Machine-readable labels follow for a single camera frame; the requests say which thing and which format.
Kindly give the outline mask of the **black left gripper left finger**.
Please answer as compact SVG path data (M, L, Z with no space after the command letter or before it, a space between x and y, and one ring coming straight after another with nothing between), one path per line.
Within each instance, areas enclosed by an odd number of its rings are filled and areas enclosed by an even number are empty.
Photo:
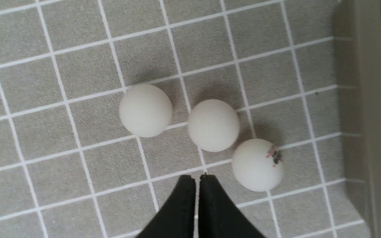
M137 235L138 238L192 238L194 235L196 183L181 175L157 214Z

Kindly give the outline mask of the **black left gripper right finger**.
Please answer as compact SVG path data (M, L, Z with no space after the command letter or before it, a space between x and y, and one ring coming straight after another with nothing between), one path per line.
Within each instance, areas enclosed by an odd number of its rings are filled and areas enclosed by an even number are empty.
M242 214L215 175L200 176L198 235L200 238L264 238Z

